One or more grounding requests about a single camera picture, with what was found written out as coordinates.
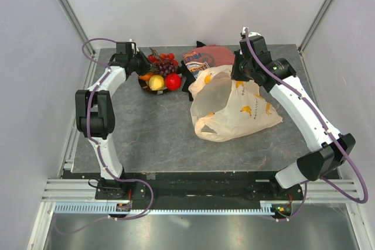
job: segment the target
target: orange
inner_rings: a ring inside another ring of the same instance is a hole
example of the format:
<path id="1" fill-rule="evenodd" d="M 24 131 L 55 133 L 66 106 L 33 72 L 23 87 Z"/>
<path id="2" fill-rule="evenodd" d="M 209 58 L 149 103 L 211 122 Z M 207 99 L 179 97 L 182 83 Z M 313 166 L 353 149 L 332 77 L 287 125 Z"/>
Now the orange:
<path id="1" fill-rule="evenodd" d="M 144 81 L 149 81 L 150 78 L 154 75 L 155 73 L 147 73 L 145 74 L 144 76 L 139 76 L 141 80 L 144 80 Z"/>

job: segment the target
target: plastic fruit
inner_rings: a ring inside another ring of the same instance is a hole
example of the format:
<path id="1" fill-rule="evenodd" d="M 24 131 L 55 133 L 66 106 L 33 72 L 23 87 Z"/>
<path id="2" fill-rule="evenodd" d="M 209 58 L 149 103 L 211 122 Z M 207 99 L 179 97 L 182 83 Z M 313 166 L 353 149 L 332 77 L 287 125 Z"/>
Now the plastic fruit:
<path id="1" fill-rule="evenodd" d="M 172 53 L 169 53 L 168 55 L 166 55 L 166 58 L 170 61 L 173 61 L 174 58 L 175 58 L 175 55 L 173 55 Z"/>
<path id="2" fill-rule="evenodd" d="M 164 78 L 158 74 L 152 76 L 148 81 L 148 86 L 152 91 L 158 91 L 163 89 L 165 83 Z"/>
<path id="3" fill-rule="evenodd" d="M 181 84 L 182 79 L 175 73 L 168 74 L 165 77 L 165 85 L 171 91 L 175 91 L 180 88 Z"/>
<path id="4" fill-rule="evenodd" d="M 154 63 L 157 61 L 157 59 L 153 55 L 148 55 L 147 59 L 151 62 Z"/>
<path id="5" fill-rule="evenodd" d="M 166 54 L 164 54 L 164 53 L 161 53 L 160 55 L 159 55 L 159 57 L 160 57 L 160 59 L 162 59 L 163 61 L 166 59 Z"/>
<path id="6" fill-rule="evenodd" d="M 139 76 L 141 80 L 149 81 L 155 73 L 146 73 L 144 76 Z"/>

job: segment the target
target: cherry tomato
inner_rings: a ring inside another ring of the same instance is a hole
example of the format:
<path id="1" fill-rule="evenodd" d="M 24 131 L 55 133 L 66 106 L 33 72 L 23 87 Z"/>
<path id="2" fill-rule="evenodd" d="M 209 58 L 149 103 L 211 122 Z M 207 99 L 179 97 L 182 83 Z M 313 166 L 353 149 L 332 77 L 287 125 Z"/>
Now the cherry tomato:
<path id="1" fill-rule="evenodd" d="M 170 61 L 173 61 L 174 58 L 175 58 L 175 55 L 173 55 L 172 53 L 169 53 L 168 55 L 166 55 L 166 58 Z"/>
<path id="2" fill-rule="evenodd" d="M 159 57 L 160 57 L 160 59 L 165 60 L 165 59 L 166 59 L 166 54 L 161 53 L 161 54 L 159 55 Z"/>
<path id="3" fill-rule="evenodd" d="M 156 58 L 153 55 L 148 55 L 147 59 L 151 62 L 154 63 L 156 61 Z"/>
<path id="4" fill-rule="evenodd" d="M 178 74 L 171 73 L 165 77 L 165 86 L 171 91 L 175 91 L 180 88 L 181 84 L 182 79 L 178 76 Z"/>

